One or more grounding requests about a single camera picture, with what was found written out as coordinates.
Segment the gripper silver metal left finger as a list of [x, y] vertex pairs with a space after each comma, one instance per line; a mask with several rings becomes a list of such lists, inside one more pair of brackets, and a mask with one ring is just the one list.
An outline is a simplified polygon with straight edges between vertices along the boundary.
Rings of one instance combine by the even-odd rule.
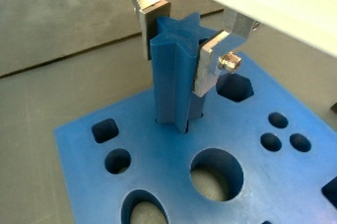
[[131, 0], [139, 21], [143, 56], [150, 56], [150, 39], [157, 35], [157, 17], [169, 16], [170, 2], [166, 0]]

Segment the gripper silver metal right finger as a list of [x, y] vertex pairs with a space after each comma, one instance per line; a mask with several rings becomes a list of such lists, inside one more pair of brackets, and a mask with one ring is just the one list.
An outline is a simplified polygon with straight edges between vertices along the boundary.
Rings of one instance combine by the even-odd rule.
[[202, 97], [215, 85], [222, 72], [233, 74], [242, 59], [234, 50], [247, 40], [257, 21], [230, 8], [223, 9], [221, 30], [206, 40], [198, 50], [193, 80], [193, 93]]

